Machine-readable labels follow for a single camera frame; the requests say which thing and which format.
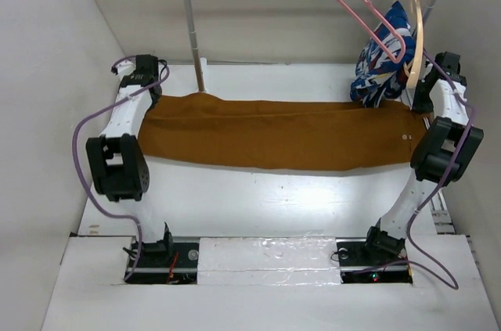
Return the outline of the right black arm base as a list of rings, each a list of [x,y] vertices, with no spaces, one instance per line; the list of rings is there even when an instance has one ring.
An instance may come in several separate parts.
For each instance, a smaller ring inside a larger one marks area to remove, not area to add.
[[[342,284],[412,284],[406,251],[388,253],[369,248],[363,238],[335,239],[330,260],[338,264]]]

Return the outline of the brown trousers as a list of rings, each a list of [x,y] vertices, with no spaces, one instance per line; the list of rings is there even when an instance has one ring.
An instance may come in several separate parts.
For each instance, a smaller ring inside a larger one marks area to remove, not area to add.
[[[145,115],[142,152],[195,164],[266,170],[349,171],[410,161],[426,132],[408,106],[232,101],[162,96]]]

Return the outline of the blue patterned garment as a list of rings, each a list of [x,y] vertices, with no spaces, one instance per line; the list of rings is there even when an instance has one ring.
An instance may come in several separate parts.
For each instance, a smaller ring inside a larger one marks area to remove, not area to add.
[[[412,66],[422,58],[422,50],[417,47],[402,3],[394,2],[384,18],[402,36],[405,49],[382,23],[377,26],[377,38],[393,56],[403,54],[403,57],[395,63],[372,38],[368,40],[355,64],[355,79],[349,92],[350,100],[361,103],[365,108],[377,108],[384,100],[398,99],[409,82]]]

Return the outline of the aluminium rail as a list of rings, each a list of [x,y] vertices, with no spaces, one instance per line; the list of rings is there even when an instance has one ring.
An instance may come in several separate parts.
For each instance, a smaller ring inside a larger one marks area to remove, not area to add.
[[[409,180],[402,190],[405,207],[412,211],[417,209],[432,193],[434,187],[435,184],[432,182],[421,182],[419,185],[414,170],[411,170]],[[416,215],[412,232],[417,236],[456,233],[441,190],[438,190]]]

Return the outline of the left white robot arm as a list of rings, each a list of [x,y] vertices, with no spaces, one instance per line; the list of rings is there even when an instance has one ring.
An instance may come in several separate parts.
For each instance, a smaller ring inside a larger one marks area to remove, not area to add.
[[[160,101],[161,84],[170,70],[167,62],[142,54],[117,61],[112,73],[120,78],[117,98],[104,130],[85,143],[92,183],[96,194],[111,203],[139,202],[150,187],[150,171],[139,145],[139,130],[146,113]],[[140,227],[136,244],[127,249],[131,257],[148,256],[163,266],[174,258],[172,235],[165,222],[133,207],[127,214],[105,210],[92,196],[99,212],[115,220],[129,220]]]

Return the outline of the beige wooden hanger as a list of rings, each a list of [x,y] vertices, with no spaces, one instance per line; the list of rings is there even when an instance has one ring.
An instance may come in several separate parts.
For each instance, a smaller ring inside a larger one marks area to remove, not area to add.
[[[415,33],[413,38],[416,44],[415,54],[410,63],[403,65],[404,73],[407,76],[406,87],[415,88],[421,72],[423,56],[424,56],[424,15],[422,10],[422,2],[424,0],[411,0],[410,10],[415,15]]]

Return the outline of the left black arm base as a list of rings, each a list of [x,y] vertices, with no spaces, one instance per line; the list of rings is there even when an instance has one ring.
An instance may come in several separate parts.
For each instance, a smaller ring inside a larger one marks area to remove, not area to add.
[[[197,282],[200,241],[175,239],[167,252],[160,242],[142,246],[138,266],[125,280],[136,285],[191,285]]]

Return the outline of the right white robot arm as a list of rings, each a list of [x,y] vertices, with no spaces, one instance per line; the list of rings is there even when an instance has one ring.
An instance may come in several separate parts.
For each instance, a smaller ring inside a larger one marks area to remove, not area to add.
[[[412,111],[434,117],[410,160],[413,174],[393,207],[369,229],[363,257],[378,264],[397,257],[405,247],[409,226],[433,193],[457,182],[471,162],[484,132],[472,126],[473,108],[467,104],[467,80],[460,74],[460,55],[441,52],[426,62],[418,81]]]

